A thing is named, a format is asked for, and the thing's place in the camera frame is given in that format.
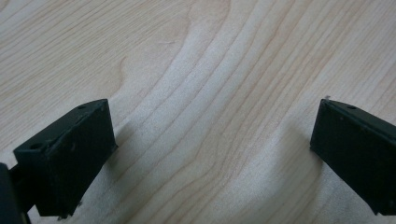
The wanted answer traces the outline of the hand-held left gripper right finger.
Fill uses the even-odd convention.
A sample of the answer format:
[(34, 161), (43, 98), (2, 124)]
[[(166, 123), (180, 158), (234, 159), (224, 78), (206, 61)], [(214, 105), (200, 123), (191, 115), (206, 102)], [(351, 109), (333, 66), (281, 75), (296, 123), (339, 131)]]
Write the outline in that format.
[(396, 126), (354, 105), (323, 99), (310, 149), (375, 214), (396, 216)]

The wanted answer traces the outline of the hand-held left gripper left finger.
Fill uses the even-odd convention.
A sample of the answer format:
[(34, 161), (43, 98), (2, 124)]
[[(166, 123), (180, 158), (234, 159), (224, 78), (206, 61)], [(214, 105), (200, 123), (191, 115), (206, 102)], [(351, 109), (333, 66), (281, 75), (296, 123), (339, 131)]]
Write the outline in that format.
[(117, 149), (108, 100), (79, 105), (14, 150), (12, 169), (24, 211), (69, 217)]

